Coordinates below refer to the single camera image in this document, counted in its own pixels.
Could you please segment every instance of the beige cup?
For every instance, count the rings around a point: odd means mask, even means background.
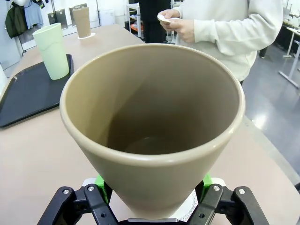
[[[240,125],[241,85],[219,61],[175,45],[134,45],[77,70],[62,120],[138,218],[172,215]]]
[[[79,38],[86,38],[90,33],[90,13],[89,7],[73,10],[73,16],[76,23]]]

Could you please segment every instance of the sleeve cuff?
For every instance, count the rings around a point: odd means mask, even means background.
[[[182,19],[182,8],[181,7],[174,7],[173,9],[179,12],[179,18]]]
[[[212,31],[214,28],[214,20],[194,20],[195,42],[210,41],[215,42]]]

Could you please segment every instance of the white sweatshirt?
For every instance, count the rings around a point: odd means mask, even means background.
[[[194,20],[195,43],[177,44],[205,52],[243,81],[256,53],[272,44],[282,20],[282,0],[185,0],[181,19]]]

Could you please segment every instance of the tray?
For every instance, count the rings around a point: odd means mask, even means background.
[[[51,80],[43,62],[29,67],[10,80],[0,102],[0,128],[57,107],[61,92],[74,73],[72,56],[67,54],[68,75]]]

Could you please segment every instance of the light green plastic cup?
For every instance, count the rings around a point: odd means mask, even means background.
[[[66,51],[62,43],[61,24],[43,27],[33,34],[46,69],[52,80],[63,78],[69,73]]]

